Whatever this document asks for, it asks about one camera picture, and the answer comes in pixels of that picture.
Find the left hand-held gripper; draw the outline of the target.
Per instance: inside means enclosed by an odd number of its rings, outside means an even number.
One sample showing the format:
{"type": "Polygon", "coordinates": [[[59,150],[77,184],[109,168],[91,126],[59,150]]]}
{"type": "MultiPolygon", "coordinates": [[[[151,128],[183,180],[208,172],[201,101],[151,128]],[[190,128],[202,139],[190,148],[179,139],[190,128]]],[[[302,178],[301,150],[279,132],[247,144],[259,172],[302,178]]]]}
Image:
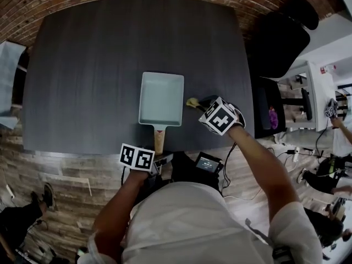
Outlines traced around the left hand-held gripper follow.
{"type": "Polygon", "coordinates": [[[173,152],[166,152],[161,155],[155,155],[155,151],[135,147],[128,144],[122,144],[120,149],[119,163],[130,169],[148,172],[150,176],[160,174],[158,168],[165,165],[166,161],[173,159],[173,152]]]}

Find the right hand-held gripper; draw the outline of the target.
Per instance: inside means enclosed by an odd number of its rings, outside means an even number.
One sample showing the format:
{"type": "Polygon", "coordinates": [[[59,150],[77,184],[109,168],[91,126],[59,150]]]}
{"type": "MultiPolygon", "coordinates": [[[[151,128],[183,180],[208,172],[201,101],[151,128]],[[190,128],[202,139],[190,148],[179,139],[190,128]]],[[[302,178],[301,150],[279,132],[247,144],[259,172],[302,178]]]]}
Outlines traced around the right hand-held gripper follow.
{"type": "Polygon", "coordinates": [[[217,134],[224,135],[232,126],[246,126],[245,119],[236,105],[226,102],[218,95],[211,95],[199,100],[195,108],[204,112],[199,118],[208,130],[217,134]]]}

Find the pale cloth covered table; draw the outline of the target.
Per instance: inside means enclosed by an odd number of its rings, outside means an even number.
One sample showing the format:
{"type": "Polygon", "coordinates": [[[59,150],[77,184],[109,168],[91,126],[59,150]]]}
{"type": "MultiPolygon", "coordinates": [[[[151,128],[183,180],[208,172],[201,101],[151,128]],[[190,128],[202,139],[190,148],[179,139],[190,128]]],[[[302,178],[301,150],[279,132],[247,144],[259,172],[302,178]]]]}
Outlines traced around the pale cloth covered table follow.
{"type": "Polygon", "coordinates": [[[0,125],[14,129],[18,118],[10,115],[15,73],[26,47],[10,41],[0,44],[0,125]]]}

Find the black office chair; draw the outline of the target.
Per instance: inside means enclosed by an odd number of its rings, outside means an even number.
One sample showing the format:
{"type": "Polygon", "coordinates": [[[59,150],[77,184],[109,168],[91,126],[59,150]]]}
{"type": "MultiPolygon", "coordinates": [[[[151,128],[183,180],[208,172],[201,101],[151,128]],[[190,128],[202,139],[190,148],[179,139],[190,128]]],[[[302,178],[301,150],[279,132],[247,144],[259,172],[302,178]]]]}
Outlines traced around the black office chair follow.
{"type": "Polygon", "coordinates": [[[282,98],[276,81],[287,73],[308,46],[310,35],[307,31],[316,29],[318,21],[317,12],[307,0],[287,0],[278,11],[261,19],[249,59],[255,138],[285,131],[285,105],[302,107],[307,119],[312,119],[309,93],[302,89],[301,98],[282,98]],[[278,114],[277,129],[270,125],[270,106],[278,114]]]}

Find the person's left forearm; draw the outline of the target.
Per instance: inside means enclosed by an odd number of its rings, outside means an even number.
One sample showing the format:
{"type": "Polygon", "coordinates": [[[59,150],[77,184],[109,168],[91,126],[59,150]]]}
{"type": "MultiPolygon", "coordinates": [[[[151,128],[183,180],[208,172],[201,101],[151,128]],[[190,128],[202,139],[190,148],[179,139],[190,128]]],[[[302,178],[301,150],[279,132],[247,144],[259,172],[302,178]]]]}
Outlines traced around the person's left forearm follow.
{"type": "Polygon", "coordinates": [[[118,192],[101,210],[94,222],[95,243],[99,253],[121,262],[120,243],[128,227],[130,213],[148,173],[131,170],[118,192]]]}

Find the person's white shirt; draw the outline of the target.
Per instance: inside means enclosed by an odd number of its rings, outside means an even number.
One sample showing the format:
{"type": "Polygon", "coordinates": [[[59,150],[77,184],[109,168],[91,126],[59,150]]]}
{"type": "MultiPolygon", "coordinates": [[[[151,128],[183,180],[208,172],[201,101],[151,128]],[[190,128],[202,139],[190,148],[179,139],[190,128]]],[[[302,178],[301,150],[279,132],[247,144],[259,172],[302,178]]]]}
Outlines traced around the person's white shirt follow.
{"type": "Polygon", "coordinates": [[[137,208],[125,239],[124,264],[275,264],[287,248],[294,264],[322,264],[322,248],[304,208],[291,202],[273,217],[268,243],[239,224],[215,189],[164,186],[137,208]]]}

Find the person's black trousers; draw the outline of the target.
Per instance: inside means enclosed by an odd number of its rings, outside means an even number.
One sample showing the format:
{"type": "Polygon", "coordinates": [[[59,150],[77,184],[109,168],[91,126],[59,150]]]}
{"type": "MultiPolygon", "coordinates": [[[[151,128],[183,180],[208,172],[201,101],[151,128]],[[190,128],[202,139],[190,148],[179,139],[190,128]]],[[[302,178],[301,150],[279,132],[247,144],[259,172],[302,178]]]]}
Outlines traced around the person's black trousers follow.
{"type": "Polygon", "coordinates": [[[219,190],[219,173],[211,173],[206,170],[195,167],[193,161],[185,152],[173,153],[173,159],[170,161],[172,166],[171,178],[163,180],[159,175],[144,181],[142,192],[151,194],[156,190],[170,183],[192,182],[210,186],[219,190]]]}

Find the light blue rectangular pan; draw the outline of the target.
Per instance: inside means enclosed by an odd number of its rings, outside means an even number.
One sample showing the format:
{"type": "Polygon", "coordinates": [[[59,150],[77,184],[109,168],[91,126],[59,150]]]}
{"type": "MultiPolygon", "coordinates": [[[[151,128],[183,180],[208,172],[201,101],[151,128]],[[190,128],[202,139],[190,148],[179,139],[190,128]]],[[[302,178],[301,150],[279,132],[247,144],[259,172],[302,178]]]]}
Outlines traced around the light blue rectangular pan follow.
{"type": "Polygon", "coordinates": [[[183,117],[184,77],[176,74],[142,74],[139,124],[154,128],[155,155],[163,153],[167,127],[180,127],[183,117]]]}

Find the white desk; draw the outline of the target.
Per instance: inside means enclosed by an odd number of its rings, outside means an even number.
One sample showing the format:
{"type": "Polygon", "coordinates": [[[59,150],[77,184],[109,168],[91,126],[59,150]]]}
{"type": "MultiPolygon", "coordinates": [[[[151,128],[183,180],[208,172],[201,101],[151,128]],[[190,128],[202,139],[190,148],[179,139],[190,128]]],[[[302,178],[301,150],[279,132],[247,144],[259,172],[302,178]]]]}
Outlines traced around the white desk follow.
{"type": "Polygon", "coordinates": [[[287,128],[315,129],[322,131],[330,127],[331,123],[325,116],[324,110],[330,99],[336,97],[337,86],[333,82],[333,76],[329,73],[321,74],[320,67],[311,63],[304,62],[302,65],[291,68],[278,80],[285,80],[296,75],[305,74],[307,79],[307,91],[312,109],[312,119],[298,119],[295,122],[286,121],[287,128]]]}

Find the person's right forearm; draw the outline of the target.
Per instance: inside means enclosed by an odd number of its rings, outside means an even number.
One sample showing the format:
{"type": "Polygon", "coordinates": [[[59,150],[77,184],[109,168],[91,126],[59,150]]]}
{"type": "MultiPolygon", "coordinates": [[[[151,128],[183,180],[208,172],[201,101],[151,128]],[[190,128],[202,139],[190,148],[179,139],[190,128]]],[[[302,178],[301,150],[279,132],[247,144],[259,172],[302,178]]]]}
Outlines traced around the person's right forearm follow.
{"type": "Polygon", "coordinates": [[[231,127],[228,135],[238,145],[254,178],[267,197],[269,219],[273,219],[285,205],[299,201],[287,170],[274,154],[263,147],[242,126],[231,127]]]}

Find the black screen device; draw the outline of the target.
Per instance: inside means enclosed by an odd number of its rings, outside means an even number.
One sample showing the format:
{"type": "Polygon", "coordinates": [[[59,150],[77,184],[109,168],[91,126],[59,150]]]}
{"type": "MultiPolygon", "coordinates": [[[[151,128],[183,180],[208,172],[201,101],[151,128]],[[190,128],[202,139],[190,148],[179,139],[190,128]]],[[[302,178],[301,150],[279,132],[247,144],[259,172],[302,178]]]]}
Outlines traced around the black screen device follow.
{"type": "Polygon", "coordinates": [[[216,174],[223,169],[223,166],[224,164],[220,158],[211,156],[204,152],[200,152],[195,161],[196,168],[216,174]]]}

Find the purple cloth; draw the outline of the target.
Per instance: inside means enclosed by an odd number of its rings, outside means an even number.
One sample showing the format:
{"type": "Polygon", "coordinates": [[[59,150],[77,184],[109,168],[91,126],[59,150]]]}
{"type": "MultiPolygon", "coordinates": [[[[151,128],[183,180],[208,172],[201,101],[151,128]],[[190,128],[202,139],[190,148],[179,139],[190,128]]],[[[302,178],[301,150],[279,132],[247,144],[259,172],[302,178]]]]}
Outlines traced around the purple cloth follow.
{"type": "Polygon", "coordinates": [[[277,129],[279,125],[278,114],[273,106],[269,108],[269,122],[272,129],[277,129]]]}

